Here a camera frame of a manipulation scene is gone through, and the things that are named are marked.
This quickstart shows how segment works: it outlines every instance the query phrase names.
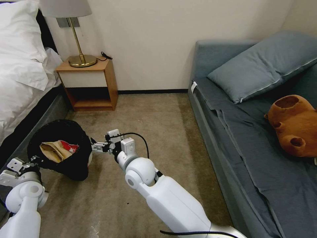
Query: nightstand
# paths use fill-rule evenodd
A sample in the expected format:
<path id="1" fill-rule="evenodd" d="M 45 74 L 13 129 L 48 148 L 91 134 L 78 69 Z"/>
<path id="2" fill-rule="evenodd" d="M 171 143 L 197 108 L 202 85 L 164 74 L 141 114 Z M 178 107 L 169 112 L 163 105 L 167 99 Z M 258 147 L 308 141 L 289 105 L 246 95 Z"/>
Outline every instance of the nightstand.
<path id="1" fill-rule="evenodd" d="M 74 111 L 115 110 L 118 89 L 111 60 L 98 60 L 93 66 L 74 68 L 67 59 L 56 71 Z"/>

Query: white wall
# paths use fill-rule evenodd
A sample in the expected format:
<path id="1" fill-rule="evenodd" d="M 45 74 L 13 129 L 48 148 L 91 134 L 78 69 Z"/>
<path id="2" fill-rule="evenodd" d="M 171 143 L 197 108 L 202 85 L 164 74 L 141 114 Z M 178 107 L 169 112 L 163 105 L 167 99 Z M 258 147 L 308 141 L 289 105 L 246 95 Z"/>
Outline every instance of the white wall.
<path id="1" fill-rule="evenodd" d="M 298 30 L 317 36 L 317 1 L 295 0 L 283 29 Z"/>
<path id="2" fill-rule="evenodd" d="M 278 31 L 293 0 L 89 0 L 79 18 L 85 54 L 114 58 L 119 90 L 184 89 L 199 39 L 262 39 Z M 70 28 L 47 18 L 63 59 L 78 53 Z"/>

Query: brass lamp base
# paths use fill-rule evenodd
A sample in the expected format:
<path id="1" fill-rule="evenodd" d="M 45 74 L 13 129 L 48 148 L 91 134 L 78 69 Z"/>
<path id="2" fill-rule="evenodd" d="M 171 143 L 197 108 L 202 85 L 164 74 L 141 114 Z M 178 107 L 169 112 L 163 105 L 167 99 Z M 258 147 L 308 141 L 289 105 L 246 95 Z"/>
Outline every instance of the brass lamp base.
<path id="1" fill-rule="evenodd" d="M 88 67 L 97 63 L 97 58 L 92 55 L 71 56 L 69 65 L 76 68 Z"/>

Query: beige carpet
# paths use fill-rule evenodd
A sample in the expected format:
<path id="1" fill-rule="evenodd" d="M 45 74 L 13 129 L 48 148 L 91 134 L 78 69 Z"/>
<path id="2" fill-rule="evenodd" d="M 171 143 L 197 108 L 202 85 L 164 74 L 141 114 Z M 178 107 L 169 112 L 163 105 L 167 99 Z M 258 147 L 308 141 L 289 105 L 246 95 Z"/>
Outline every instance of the beige carpet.
<path id="1" fill-rule="evenodd" d="M 232 225 L 187 94 L 120 95 L 115 111 L 70 112 L 68 119 L 98 141 L 115 128 L 143 135 L 155 166 L 190 192 L 211 222 Z M 133 138 L 137 153 L 146 157 L 143 141 Z M 128 187 L 112 155 L 94 153 L 83 182 L 42 173 L 50 195 L 39 209 L 41 237 L 167 237 L 159 230 L 169 229 Z"/>

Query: teddy bear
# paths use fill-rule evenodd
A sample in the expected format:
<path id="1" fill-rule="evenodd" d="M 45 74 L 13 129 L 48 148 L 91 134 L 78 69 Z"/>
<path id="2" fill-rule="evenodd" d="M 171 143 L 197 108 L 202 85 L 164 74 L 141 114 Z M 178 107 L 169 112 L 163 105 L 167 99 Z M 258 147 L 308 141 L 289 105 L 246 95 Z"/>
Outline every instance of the teddy bear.
<path id="1" fill-rule="evenodd" d="M 264 116 L 276 131 L 281 147 L 297 157 L 317 157 L 317 110 L 303 97 L 277 100 Z"/>

